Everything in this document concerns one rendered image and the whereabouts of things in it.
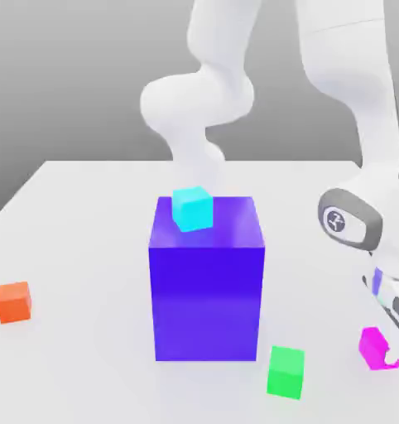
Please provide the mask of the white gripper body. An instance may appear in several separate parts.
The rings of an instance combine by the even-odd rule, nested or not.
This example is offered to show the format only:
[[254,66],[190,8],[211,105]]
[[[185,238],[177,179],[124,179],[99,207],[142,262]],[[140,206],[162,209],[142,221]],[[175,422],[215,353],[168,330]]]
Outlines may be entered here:
[[399,344],[399,278],[363,273],[361,283],[365,322],[377,326],[389,345]]

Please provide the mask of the small magenta cube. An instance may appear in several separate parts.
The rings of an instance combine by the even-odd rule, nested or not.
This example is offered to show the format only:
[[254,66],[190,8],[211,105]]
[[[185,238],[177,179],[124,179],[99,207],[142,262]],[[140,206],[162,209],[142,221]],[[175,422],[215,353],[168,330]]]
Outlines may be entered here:
[[387,362],[390,345],[382,332],[375,326],[364,327],[358,343],[358,350],[371,370],[399,368],[399,359]]

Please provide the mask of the small green cube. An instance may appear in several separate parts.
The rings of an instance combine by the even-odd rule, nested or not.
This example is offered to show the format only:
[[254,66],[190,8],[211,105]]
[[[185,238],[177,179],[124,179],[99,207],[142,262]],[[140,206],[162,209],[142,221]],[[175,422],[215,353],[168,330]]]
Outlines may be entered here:
[[272,346],[267,375],[267,393],[299,400],[305,371],[305,352]]

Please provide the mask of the small cyan cube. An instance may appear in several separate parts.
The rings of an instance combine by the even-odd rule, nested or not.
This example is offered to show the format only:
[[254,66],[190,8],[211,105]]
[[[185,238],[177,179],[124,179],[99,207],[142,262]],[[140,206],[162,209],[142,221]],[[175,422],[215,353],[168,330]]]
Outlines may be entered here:
[[214,199],[203,187],[174,190],[172,219],[181,232],[209,229],[214,223]]

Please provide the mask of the small orange cube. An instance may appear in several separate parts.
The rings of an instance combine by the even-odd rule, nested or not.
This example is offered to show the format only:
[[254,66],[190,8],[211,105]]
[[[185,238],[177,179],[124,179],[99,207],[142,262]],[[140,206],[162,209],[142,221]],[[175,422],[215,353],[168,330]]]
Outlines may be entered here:
[[31,293],[27,282],[0,285],[0,323],[31,318]]

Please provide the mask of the large blue box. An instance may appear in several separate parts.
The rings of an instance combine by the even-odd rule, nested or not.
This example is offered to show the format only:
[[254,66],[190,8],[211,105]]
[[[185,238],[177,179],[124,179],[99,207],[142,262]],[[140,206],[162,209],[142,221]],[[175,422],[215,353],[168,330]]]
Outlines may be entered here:
[[183,233],[162,196],[148,254],[156,360],[256,359],[265,243],[252,198],[214,198],[213,227]]

